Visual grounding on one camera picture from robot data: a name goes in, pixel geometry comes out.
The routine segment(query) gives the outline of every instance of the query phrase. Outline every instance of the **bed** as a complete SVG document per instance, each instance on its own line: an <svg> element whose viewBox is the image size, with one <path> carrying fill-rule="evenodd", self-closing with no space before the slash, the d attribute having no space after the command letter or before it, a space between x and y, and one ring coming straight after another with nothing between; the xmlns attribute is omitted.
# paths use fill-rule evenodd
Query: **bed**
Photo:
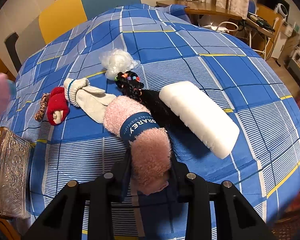
<svg viewBox="0 0 300 240"><path fill-rule="evenodd" d="M99 55L127 50L141 65L134 71L147 89L191 81L238 125L232 153L221 160L191 132L173 134L180 161L207 181L230 180L260 217L273 222L300 190L300 110L267 63L235 37L189 23L182 6L145 4L107 11L61 35L22 65L17 95L0 117L33 145L30 175L31 222L70 180L87 182L123 159L121 139L70 105L66 120L52 127L34 120L43 93L69 77L120 95L105 78ZM87 239L89 202L82 239ZM128 191L112 205L115 239L183 239L187 205L170 187L150 196ZM212 235L216 239L215 217Z"/></svg>

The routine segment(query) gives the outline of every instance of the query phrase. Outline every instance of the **white knit glove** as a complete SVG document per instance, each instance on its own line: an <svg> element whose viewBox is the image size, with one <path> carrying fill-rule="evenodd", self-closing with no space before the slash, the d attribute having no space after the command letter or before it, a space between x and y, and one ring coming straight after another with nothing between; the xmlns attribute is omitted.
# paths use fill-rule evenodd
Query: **white knit glove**
<svg viewBox="0 0 300 240"><path fill-rule="evenodd" d="M67 78L63 86L68 102L81 107L97 123L103 123L106 107L116 98L115 95L106 94L103 89L90 86L87 78Z"/></svg>

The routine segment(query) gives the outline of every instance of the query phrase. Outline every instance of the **silver embossed tray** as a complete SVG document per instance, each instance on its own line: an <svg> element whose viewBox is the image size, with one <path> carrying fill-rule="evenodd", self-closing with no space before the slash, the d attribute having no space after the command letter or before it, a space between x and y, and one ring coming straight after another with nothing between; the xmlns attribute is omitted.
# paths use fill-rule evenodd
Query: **silver embossed tray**
<svg viewBox="0 0 300 240"><path fill-rule="evenodd" d="M0 127L0 215L29 217L27 182L31 145L7 127Z"/></svg>

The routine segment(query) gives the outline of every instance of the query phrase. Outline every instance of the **white foam block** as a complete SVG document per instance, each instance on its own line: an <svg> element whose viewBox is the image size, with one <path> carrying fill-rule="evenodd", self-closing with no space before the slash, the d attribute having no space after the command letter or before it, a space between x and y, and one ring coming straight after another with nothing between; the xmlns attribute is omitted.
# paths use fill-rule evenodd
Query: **white foam block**
<svg viewBox="0 0 300 240"><path fill-rule="evenodd" d="M164 86L159 97L215 156L224 159L231 153L238 126L194 84L183 81Z"/></svg>

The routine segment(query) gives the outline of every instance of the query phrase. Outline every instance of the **white plastic bag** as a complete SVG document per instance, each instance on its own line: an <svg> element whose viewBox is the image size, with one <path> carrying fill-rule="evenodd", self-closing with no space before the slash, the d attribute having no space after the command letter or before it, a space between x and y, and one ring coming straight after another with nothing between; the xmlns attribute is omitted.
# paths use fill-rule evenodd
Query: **white plastic bag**
<svg viewBox="0 0 300 240"><path fill-rule="evenodd" d="M99 57L102 65L107 69L106 78L114 80L119 72L125 73L140 64L122 49L113 49L102 53Z"/></svg>

